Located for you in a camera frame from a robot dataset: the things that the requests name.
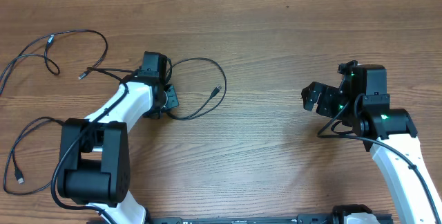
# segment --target wood grain surface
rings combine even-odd
[[[134,69],[145,50],[173,62],[219,62],[228,90],[215,111],[192,121],[142,119],[129,134],[130,190],[153,217],[293,216],[363,203],[396,218],[370,154],[358,141],[316,138],[328,119],[303,110],[300,92],[312,81],[338,85],[339,62],[383,64],[392,107],[412,115],[442,192],[441,6],[442,0],[0,0],[0,68],[39,36],[73,28],[108,38],[102,67]],[[50,57],[59,76],[38,57],[16,67],[0,97],[1,168],[29,121],[83,118],[113,95],[117,82],[105,75],[77,80],[103,48],[93,34],[58,37]],[[172,83],[177,114],[184,115],[223,80],[211,64],[187,62],[174,69]],[[59,137],[52,124],[17,147],[26,182],[18,185],[11,167],[9,188],[25,191],[50,180]],[[48,189],[0,193],[0,223],[94,218],[57,207]]]

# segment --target tabletop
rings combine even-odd
[[[366,204],[396,210],[378,167],[355,140],[321,140],[328,118],[302,108],[311,82],[337,86],[337,64],[356,59],[387,69],[392,108],[408,110],[419,131],[427,169],[442,192],[442,0],[0,0],[0,68],[32,40],[74,28],[102,32],[109,50],[101,67],[134,69],[143,52],[178,62],[208,57],[223,67],[227,96],[192,121],[141,119],[129,133],[130,191],[153,217],[293,216]],[[41,53],[45,42],[30,51]],[[49,57],[16,65],[0,97],[0,167],[31,120],[84,118],[117,90],[92,73],[104,49],[94,34],[56,37]],[[206,62],[175,67],[177,115],[196,110],[223,85]],[[61,129],[49,124],[17,147],[8,188],[45,185],[58,160]],[[59,208],[50,190],[0,193],[1,223],[85,223],[92,211]]]

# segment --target wooden table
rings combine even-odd
[[[441,6],[442,0],[0,0],[0,68],[33,39],[73,28],[108,38],[102,67],[134,69],[145,50],[173,62],[219,62],[229,86],[218,109],[192,121],[142,119],[129,134],[130,190],[154,217],[289,216],[350,203],[396,215],[363,145],[316,138],[328,119],[304,110],[300,92],[312,81],[338,85],[339,62],[383,64],[392,107],[411,113],[442,192]],[[0,97],[0,167],[29,121],[83,118],[113,95],[117,82],[105,75],[77,80],[103,48],[92,34],[59,37],[50,57],[60,76],[40,58],[17,66]],[[177,114],[184,115],[223,80],[216,67],[188,62],[174,69],[172,83]],[[50,180],[59,137],[52,124],[17,147],[26,182],[18,185],[11,167],[9,188],[24,191]],[[1,223],[92,218],[97,215],[57,207],[48,189],[0,193]]]

